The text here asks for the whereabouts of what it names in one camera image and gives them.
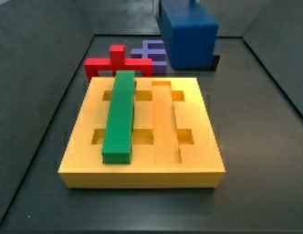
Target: blue cube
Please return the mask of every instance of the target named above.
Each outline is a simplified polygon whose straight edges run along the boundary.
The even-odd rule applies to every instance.
[[[212,64],[218,22],[194,0],[161,0],[157,26],[173,69]]]

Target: red block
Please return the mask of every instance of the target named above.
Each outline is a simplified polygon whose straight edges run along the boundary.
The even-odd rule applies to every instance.
[[[124,45],[112,45],[109,47],[109,58],[85,59],[84,69],[89,82],[92,77],[97,77],[100,70],[110,70],[113,76],[117,70],[138,70],[144,77],[152,76],[152,59],[126,58],[124,48]]]

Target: gray floor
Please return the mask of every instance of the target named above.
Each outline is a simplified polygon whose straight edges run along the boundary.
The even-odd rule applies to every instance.
[[[96,37],[86,57],[142,38]],[[197,76],[226,174],[212,189],[66,189],[56,174],[82,95],[80,66],[0,230],[303,230],[303,120],[240,39]]]

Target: green block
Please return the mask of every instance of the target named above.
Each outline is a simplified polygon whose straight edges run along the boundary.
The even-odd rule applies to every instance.
[[[101,149],[104,164],[130,164],[134,91],[134,72],[117,71]]]

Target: gray wall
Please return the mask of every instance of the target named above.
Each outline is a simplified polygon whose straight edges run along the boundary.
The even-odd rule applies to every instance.
[[[242,37],[268,0],[200,0],[218,20],[218,37]]]
[[[242,37],[268,0],[200,0],[220,21],[218,37]],[[96,35],[160,35],[152,0],[74,0]]]
[[[303,115],[303,0],[273,0],[244,36]]]
[[[0,5],[0,221],[92,38],[70,0]]]

